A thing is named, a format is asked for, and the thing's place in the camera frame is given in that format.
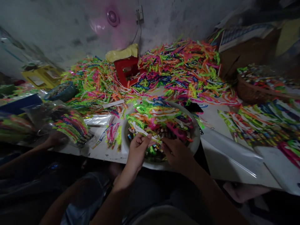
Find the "blue plastic object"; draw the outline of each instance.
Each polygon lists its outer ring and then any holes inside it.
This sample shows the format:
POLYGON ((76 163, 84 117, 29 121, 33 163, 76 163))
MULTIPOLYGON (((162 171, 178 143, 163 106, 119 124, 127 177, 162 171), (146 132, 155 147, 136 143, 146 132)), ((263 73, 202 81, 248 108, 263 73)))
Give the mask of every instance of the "blue plastic object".
POLYGON ((56 100, 61 100, 63 102, 67 102, 69 101, 70 99, 72 99, 75 94, 76 94, 76 87, 74 86, 73 82, 72 81, 68 81, 67 83, 69 83, 69 86, 63 90, 62 92, 58 93, 57 95, 55 96, 52 96, 50 97, 50 95, 59 87, 59 86, 62 86, 64 85, 65 83, 63 84, 60 84, 58 85, 57 87, 53 88, 51 91, 48 92, 48 94, 44 97, 44 100, 47 100, 47 101, 56 101, 56 100))
POLYGON ((31 105, 36 105, 36 104, 42 104, 43 101, 41 98, 37 95, 31 95, 19 100, 16 100, 14 102, 8 103, 6 105, 3 105, 0 107, 0 111, 10 113, 10 114, 15 114, 19 115, 24 113, 24 110, 21 110, 21 108, 25 108, 31 105))

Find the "pink electric fan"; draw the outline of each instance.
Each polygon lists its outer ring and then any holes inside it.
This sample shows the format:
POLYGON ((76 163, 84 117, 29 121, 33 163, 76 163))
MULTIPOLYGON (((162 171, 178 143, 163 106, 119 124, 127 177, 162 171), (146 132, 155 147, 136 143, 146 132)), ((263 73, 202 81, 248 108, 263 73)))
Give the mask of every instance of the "pink electric fan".
POLYGON ((90 18, 90 25, 101 40, 111 42, 113 50, 124 49, 133 42, 138 27, 131 1, 91 0, 91 6, 99 16, 90 18))

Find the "white bowl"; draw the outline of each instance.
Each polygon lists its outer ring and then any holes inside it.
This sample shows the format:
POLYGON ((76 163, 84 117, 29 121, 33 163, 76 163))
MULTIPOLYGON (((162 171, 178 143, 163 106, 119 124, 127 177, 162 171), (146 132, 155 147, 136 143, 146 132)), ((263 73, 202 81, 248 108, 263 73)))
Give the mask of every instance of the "white bowl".
MULTIPOLYGON (((177 103, 174 102, 169 102, 170 106, 174 108, 180 109, 180 111, 184 112, 186 115, 188 115, 193 122, 193 129, 191 130, 191 137, 193 139, 193 142, 190 142, 189 145, 187 146, 188 149, 193 153, 193 155, 197 152, 199 144, 200 144, 200 130, 198 123, 196 119, 193 117, 193 115, 184 107, 181 105, 178 105, 177 103)), ((135 112, 134 108, 128 113, 131 114, 135 112)), ((130 127, 130 124, 128 123, 128 119, 125 119, 123 126, 122 126, 122 131, 121 131, 121 136, 122 136, 122 145, 124 145, 124 148, 127 152, 129 152, 129 146, 130 146, 130 141, 128 140, 128 128, 130 127)), ((149 169, 154 169, 154 170, 172 170, 170 164, 168 161, 165 162, 152 162, 149 160, 144 161, 143 167, 149 168, 149 169)))

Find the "wall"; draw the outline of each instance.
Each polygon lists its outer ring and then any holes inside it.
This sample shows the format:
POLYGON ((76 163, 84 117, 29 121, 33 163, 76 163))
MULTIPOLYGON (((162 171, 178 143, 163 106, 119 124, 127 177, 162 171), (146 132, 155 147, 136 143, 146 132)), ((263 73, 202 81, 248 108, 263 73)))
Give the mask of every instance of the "wall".
MULTIPOLYGON (((182 34, 183 38, 206 38, 239 2, 127 0, 133 9, 138 4, 143 7, 140 53, 175 41, 182 34)), ((112 50, 111 41, 98 38, 91 29, 92 14, 95 10, 85 0, 10 0, 1 5, 0 26, 22 43, 27 54, 67 69, 86 55, 104 58, 112 50)), ((20 78, 19 66, 19 61, 0 50, 0 71, 20 78)))

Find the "hand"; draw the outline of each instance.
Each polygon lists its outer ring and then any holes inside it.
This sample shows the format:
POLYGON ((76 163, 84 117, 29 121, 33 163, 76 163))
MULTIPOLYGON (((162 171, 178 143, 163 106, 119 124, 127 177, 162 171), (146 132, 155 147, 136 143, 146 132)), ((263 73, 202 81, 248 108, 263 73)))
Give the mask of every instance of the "hand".
POLYGON ((135 174, 137 174, 142 168, 146 149, 155 144, 155 141, 152 141, 151 138, 152 134, 148 134, 147 137, 143 137, 140 133, 138 133, 130 143, 126 166, 129 167, 135 174))
POLYGON ((188 178, 193 176, 198 163, 191 151, 178 138, 176 140, 163 138, 162 141, 162 149, 169 164, 182 175, 188 178))
POLYGON ((45 146, 52 148, 58 145, 62 145, 67 136, 61 132, 55 132, 50 134, 48 139, 44 142, 45 146))

